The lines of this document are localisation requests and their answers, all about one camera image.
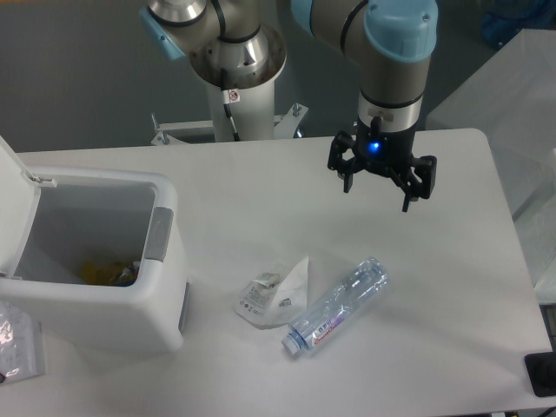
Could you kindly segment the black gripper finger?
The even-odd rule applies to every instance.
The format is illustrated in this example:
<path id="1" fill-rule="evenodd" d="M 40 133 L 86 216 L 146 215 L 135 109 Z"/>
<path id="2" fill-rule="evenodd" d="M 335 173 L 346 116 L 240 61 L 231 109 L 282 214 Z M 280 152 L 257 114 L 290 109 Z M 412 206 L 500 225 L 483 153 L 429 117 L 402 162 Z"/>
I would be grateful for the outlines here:
<path id="1" fill-rule="evenodd" d="M 328 168 L 337 173 L 343 180 L 343 192 L 348 193 L 353 186 L 353 176 L 360 170 L 357 168 L 356 155 L 346 159 L 348 151 L 354 153 L 356 141 L 347 132 L 340 130 L 330 144 Z"/>
<path id="2" fill-rule="evenodd" d="M 406 161 L 398 162 L 389 169 L 390 178 L 404 193 L 404 213 L 408 211 L 411 202 L 430 198 L 434 190 L 436 169 L 436 156 L 416 157 L 413 154 Z"/>

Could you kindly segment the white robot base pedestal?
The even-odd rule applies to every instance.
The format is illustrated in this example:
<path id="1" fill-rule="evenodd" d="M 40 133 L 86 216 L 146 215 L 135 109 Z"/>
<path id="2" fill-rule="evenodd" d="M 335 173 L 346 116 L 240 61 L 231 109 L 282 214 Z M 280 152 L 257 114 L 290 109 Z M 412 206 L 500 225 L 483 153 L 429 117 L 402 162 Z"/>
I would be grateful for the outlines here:
<path id="1" fill-rule="evenodd" d="M 272 27 L 261 24 L 241 43 L 216 39 L 189 54 L 196 75 L 204 82 L 217 142 L 246 142 L 236 121 L 275 116 L 275 80 L 287 58 L 285 43 Z"/>

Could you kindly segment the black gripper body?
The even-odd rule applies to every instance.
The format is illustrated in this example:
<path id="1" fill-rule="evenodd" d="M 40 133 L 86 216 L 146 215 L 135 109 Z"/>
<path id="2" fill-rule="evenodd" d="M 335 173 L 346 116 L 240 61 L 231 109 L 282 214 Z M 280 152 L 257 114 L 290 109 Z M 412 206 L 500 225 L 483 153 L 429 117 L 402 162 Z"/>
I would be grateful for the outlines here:
<path id="1" fill-rule="evenodd" d="M 357 120 L 354 145 L 354 171 L 365 169 L 373 174 L 386 174 L 393 169 L 396 174 L 405 174 L 412 165 L 413 144 L 416 124 L 409 129 L 383 132 L 382 123 L 377 129 Z"/>

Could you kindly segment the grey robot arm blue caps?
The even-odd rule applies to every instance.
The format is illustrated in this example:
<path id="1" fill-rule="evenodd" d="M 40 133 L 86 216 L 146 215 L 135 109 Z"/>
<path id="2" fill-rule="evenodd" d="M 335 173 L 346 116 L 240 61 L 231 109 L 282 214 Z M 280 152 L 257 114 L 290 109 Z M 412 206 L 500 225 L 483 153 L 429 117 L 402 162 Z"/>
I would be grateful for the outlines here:
<path id="1" fill-rule="evenodd" d="M 295 21 L 362 72 L 356 132 L 338 133 L 328 167 L 350 190 L 361 171 L 388 178 L 405 202 L 433 192 L 437 160 L 415 156 L 431 55 L 434 1 L 293 1 Z M 281 35 L 257 1 L 148 1 L 143 27 L 171 60 L 187 58 L 208 88 L 218 142 L 275 137 L 275 79 L 287 58 Z"/>

